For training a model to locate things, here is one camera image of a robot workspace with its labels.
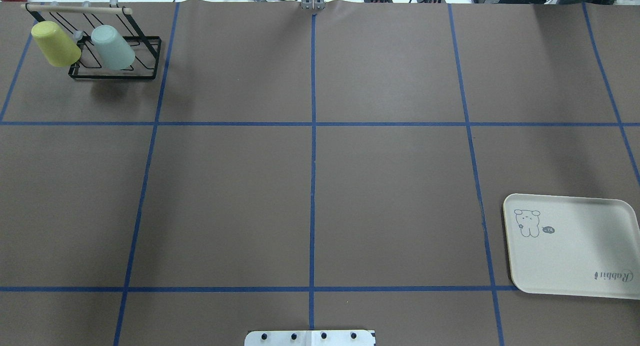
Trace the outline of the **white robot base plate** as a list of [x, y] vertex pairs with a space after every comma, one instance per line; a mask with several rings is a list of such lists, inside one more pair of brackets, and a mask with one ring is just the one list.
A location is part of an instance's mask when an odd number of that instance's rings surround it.
[[245, 346], [375, 346], [377, 338], [369, 330], [288, 330], [254, 331]]

